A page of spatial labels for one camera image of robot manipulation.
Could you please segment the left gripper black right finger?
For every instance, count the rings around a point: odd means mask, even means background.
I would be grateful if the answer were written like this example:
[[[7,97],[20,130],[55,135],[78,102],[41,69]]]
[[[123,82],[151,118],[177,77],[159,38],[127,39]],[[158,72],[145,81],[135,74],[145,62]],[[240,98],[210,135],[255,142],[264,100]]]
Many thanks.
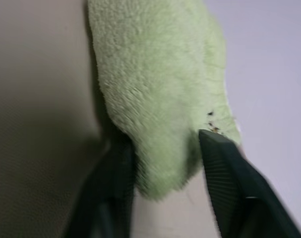
[[[301,238],[268,181],[233,141],[204,129],[198,138],[221,238]]]

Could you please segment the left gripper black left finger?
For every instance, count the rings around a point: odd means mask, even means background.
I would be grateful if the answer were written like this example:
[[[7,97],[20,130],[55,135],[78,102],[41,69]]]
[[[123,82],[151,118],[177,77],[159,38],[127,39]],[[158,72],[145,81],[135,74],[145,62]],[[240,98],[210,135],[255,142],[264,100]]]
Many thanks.
[[[116,141],[85,179],[62,238],[131,238],[136,156]]]

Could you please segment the light green towel white trim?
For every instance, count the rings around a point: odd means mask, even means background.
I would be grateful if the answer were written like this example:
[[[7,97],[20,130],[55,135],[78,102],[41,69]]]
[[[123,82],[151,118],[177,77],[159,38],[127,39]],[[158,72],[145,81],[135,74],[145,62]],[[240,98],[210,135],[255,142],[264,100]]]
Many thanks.
[[[241,144],[222,29],[203,0],[87,0],[87,7],[108,115],[134,144],[139,192],[163,199],[200,170],[200,129]]]

